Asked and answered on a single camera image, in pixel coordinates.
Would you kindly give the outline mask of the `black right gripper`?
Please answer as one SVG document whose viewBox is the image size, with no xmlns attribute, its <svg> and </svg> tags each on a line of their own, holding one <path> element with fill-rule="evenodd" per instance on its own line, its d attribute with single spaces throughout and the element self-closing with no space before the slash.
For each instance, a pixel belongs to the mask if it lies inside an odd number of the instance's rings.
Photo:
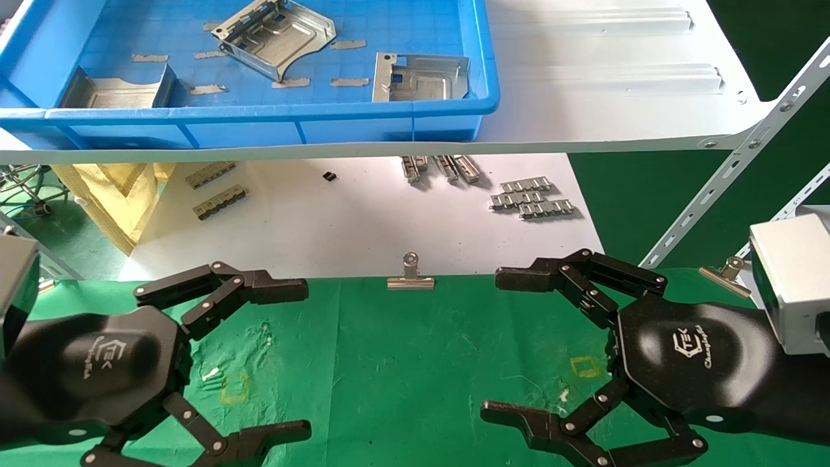
<svg viewBox="0 0 830 467">
<path fill-rule="evenodd" d="M 705 438 L 688 424 L 828 444 L 827 357 L 785 353 L 764 311 L 677 304 L 661 298 L 667 284 L 655 272 L 586 248 L 564 258 L 536 258 L 528 268 L 498 268 L 498 289 L 559 292 L 598 328 L 616 328 L 630 384 L 611 379 L 565 418 L 484 401 L 481 419 L 519 429 L 528 449 L 573 466 L 688 465 L 707 452 Z M 619 313 L 600 287 L 643 298 Z M 634 394 L 637 407 L 667 437 L 602 448 L 589 432 Z"/>
</svg>

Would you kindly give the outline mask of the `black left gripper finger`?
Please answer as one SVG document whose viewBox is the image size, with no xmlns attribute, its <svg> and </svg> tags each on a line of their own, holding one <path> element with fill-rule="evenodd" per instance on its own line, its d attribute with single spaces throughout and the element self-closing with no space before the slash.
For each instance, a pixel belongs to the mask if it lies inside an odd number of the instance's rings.
<svg viewBox="0 0 830 467">
<path fill-rule="evenodd" d="M 134 289 L 137 305 L 164 310 L 199 299 L 181 317 L 181 329 L 193 341 L 207 337 L 246 304 L 289 304 L 308 299 L 305 279 L 275 279 L 267 270 L 239 270 L 214 262 L 160 278 Z"/>
</svg>

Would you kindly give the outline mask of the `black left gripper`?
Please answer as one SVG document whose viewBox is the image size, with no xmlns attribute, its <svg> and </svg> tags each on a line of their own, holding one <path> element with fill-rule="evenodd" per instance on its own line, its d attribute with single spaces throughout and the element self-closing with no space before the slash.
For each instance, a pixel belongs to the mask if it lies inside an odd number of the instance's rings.
<svg viewBox="0 0 830 467">
<path fill-rule="evenodd" d="M 130 440 L 175 417 L 204 451 L 193 466 L 261 466 L 279 444 L 308 440 L 308 420 L 240 429 L 225 437 L 181 395 L 191 343 L 151 305 L 29 321 L 2 364 L 2 449 L 103 437 L 82 466 L 156 466 L 123 455 Z"/>
</svg>

